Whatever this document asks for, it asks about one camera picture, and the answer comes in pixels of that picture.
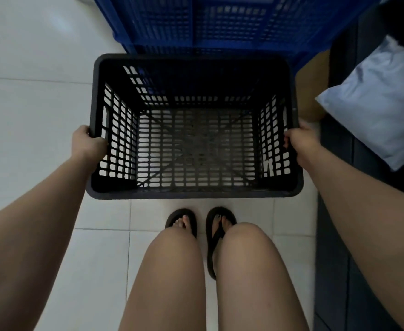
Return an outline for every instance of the black flip-flop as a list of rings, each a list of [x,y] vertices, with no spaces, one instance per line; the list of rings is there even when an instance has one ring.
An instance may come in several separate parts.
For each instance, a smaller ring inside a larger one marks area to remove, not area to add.
[[[194,237],[198,237],[198,223],[196,221],[196,215],[190,209],[179,209],[173,212],[168,219],[166,220],[165,228],[169,228],[173,226],[173,224],[179,219],[182,218],[184,215],[187,215],[189,218],[189,223],[191,224],[191,233]]]
[[[224,208],[222,206],[211,209],[206,216],[206,239],[208,241],[207,267],[208,273],[214,280],[216,280],[216,274],[214,273],[212,264],[212,255],[214,253],[214,250],[216,249],[219,239],[225,236],[225,230],[222,227],[222,221],[219,222],[219,228],[217,229],[214,236],[212,235],[212,222],[214,221],[216,215],[219,215],[220,217],[227,217],[227,220],[231,222],[232,225],[237,224],[237,220],[234,214],[227,208]]]

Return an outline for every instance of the foot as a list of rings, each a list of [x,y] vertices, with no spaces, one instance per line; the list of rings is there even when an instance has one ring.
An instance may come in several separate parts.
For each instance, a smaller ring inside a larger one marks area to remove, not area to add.
[[[232,228],[232,223],[227,220],[226,216],[220,217],[220,215],[216,215],[212,222],[212,235],[213,236],[217,232],[217,229],[219,228],[220,221],[222,221],[222,228],[225,231],[225,233],[227,233],[228,230]],[[219,242],[217,243],[216,249],[214,250],[214,253],[212,255],[212,263],[213,263],[213,269],[214,269],[215,273],[217,273],[217,260],[218,260],[220,246],[222,245],[222,240],[223,239],[219,240]]]
[[[191,233],[191,224],[187,215],[183,215],[182,218],[177,219],[176,222],[173,223],[173,227],[184,228],[185,230],[188,230],[189,233]]]

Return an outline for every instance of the blue plastic crate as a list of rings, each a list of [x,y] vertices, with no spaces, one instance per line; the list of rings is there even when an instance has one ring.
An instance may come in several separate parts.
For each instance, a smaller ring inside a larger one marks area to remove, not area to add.
[[[95,1],[128,53],[276,51],[299,69],[379,0]]]

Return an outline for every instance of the flip-flop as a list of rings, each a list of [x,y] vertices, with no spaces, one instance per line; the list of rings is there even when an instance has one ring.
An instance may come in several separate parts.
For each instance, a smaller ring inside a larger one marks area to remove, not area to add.
[[[212,255],[214,250],[216,249],[217,243],[219,239],[225,236],[225,230],[222,227],[222,221],[219,222],[219,228],[217,229],[214,236],[212,235],[212,223],[216,215],[219,215],[221,218],[222,216],[227,217],[227,220],[231,222],[232,225],[237,224],[237,220],[234,214],[229,211],[227,208],[222,206],[218,206],[216,208],[211,209],[206,216],[206,239],[208,241],[208,256],[207,256],[207,267],[208,273],[210,276],[216,280],[216,274],[214,273],[213,263],[212,263]]]
[[[179,219],[182,218],[184,215],[187,215],[189,218],[189,223],[191,225],[191,233],[194,237],[198,237],[198,223],[196,221],[196,215],[190,209],[179,209],[173,212],[168,219],[166,220],[165,228],[169,228],[173,226],[173,224]]]

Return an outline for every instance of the thigh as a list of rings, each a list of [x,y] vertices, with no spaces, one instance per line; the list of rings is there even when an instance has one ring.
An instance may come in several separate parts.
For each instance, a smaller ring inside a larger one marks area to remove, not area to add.
[[[206,330],[205,273],[196,239],[167,228],[150,244],[119,331]]]
[[[279,252],[253,224],[233,226],[219,246],[217,297],[221,331],[308,330]]]

